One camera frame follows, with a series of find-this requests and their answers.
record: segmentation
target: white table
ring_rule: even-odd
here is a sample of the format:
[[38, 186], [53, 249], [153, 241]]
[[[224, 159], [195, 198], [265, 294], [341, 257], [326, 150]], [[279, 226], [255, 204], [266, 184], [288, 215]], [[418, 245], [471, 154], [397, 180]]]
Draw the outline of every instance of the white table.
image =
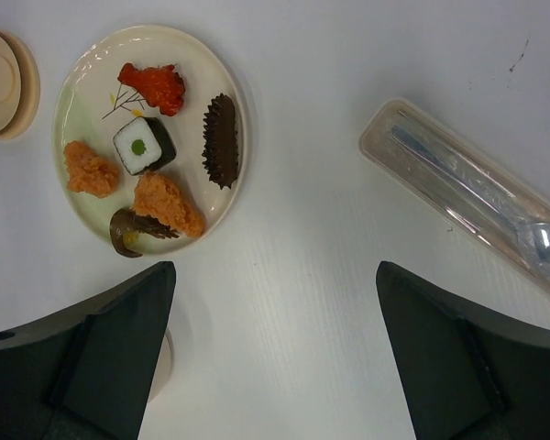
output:
[[138, 23], [221, 56], [253, 148], [222, 225], [169, 256], [176, 365], [141, 438], [413, 439], [375, 288], [382, 260], [550, 328], [543, 294], [358, 153], [372, 114], [402, 95], [550, 197], [550, 1], [5, 0], [0, 28], [34, 51], [42, 95], [29, 131], [0, 144], [0, 330], [154, 262], [80, 224], [50, 149], [72, 65]]

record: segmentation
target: sushi roll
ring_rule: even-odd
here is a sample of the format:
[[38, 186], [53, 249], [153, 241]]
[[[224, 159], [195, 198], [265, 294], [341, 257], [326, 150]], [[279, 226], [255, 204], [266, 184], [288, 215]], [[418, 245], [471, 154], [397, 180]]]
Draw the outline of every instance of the sushi roll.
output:
[[114, 136], [114, 146], [131, 175], [156, 171], [175, 159], [169, 133], [156, 117], [137, 117]]

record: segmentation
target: transparent plastic box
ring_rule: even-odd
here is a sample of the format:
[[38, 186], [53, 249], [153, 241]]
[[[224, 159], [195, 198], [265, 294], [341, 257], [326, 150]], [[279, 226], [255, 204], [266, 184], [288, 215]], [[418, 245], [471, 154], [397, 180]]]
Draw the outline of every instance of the transparent plastic box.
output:
[[413, 104], [373, 116], [362, 153], [550, 293], [550, 203]]

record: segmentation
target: spoon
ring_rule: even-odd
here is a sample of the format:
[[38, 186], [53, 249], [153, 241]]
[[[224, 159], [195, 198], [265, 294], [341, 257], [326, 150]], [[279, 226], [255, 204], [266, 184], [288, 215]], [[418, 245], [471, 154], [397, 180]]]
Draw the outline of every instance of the spoon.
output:
[[460, 176], [400, 126], [393, 126], [391, 134], [417, 159], [440, 171], [485, 204], [497, 216], [498, 221], [512, 231], [518, 249], [531, 269], [550, 279], [550, 223], [534, 221], [528, 214], [521, 213], [517, 207], [506, 203], [510, 194], [492, 182], [487, 182], [484, 176], [481, 180]]

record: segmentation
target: orange fried chicken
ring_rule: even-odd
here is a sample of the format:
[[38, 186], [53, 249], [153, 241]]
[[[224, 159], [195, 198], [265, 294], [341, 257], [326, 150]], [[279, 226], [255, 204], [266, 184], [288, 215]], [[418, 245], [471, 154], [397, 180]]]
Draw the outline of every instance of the orange fried chicken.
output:
[[202, 215], [171, 179], [156, 172], [147, 172], [138, 179], [133, 208], [137, 215], [150, 215], [188, 237], [199, 237], [204, 232]]
[[89, 193], [102, 199], [118, 188], [118, 166], [95, 154], [87, 144], [74, 140], [65, 146], [63, 156], [70, 175], [68, 190]]
[[175, 116], [183, 107], [185, 85], [170, 64], [164, 67], [147, 67], [139, 70], [128, 62], [122, 67], [118, 81], [134, 88], [151, 107], [159, 107], [162, 115]]

